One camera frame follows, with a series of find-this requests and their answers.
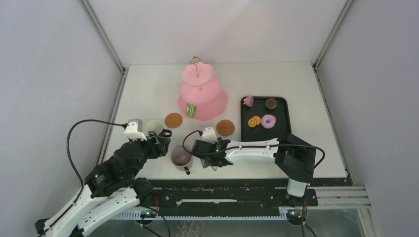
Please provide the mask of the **black mug with white inside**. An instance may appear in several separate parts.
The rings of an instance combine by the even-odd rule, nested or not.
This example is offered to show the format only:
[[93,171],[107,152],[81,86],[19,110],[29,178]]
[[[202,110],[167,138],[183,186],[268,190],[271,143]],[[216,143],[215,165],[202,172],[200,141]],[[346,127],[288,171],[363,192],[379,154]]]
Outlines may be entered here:
[[154,132],[156,135],[164,138],[172,136],[172,131],[164,129],[162,122],[159,120],[151,120],[145,124],[144,133],[149,134],[150,132]]

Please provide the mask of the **green striped cake slice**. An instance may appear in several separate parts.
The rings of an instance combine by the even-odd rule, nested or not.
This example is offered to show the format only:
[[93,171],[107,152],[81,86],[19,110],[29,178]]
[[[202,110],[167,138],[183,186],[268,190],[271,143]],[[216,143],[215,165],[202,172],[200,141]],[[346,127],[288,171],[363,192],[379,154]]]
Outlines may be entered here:
[[196,112],[197,106],[194,104],[187,103],[187,116],[193,118]]

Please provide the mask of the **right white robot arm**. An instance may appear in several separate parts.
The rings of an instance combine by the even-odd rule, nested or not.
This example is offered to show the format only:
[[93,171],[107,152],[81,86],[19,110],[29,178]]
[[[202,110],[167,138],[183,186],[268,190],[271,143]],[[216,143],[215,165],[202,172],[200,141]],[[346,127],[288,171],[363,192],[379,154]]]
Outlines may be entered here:
[[225,167],[243,162],[268,162],[288,177],[286,201],[299,205],[314,179],[319,165],[316,152],[325,152],[289,133],[265,141],[242,142],[218,137],[215,141],[196,140],[189,153],[203,162],[203,167]]

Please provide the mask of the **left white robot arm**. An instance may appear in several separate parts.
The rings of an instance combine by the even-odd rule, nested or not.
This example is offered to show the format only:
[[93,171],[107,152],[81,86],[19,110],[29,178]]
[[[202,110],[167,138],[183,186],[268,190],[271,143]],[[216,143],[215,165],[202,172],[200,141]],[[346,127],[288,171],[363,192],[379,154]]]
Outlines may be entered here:
[[86,237],[119,212],[154,201],[154,189],[137,174],[149,159],[168,153],[171,130],[149,132],[146,140],[124,143],[104,163],[97,165],[84,180],[84,186],[56,215],[39,219],[39,236]]

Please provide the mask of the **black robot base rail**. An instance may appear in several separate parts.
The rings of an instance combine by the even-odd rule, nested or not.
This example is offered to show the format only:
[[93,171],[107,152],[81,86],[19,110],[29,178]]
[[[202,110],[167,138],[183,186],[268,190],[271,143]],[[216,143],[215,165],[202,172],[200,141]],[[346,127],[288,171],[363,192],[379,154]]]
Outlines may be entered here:
[[154,192],[141,205],[165,217],[267,217],[280,208],[319,205],[314,189],[287,193],[287,179],[150,180]]

